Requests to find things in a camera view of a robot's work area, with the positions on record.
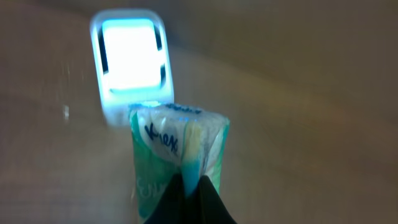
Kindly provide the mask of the teal Kleenex tissue pack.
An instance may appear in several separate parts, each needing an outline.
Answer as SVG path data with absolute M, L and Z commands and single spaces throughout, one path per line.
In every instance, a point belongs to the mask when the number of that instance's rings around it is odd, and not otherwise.
M 175 174 L 185 194 L 202 176 L 220 189 L 223 153 L 230 121 L 222 114 L 174 103 L 150 102 L 131 108 L 139 223 L 153 214 Z

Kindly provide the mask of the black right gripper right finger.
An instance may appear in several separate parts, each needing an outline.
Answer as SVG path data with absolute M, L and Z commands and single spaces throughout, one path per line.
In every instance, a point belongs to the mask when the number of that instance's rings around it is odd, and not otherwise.
M 227 211 L 210 178 L 200 178 L 196 192 L 196 209 L 202 224 L 236 224 Z

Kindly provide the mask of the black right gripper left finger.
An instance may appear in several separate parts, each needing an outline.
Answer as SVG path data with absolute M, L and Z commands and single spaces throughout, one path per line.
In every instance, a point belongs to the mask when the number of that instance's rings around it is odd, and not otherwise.
M 164 190 L 152 215 L 145 224 L 182 224 L 185 203 L 181 174 L 175 174 Z

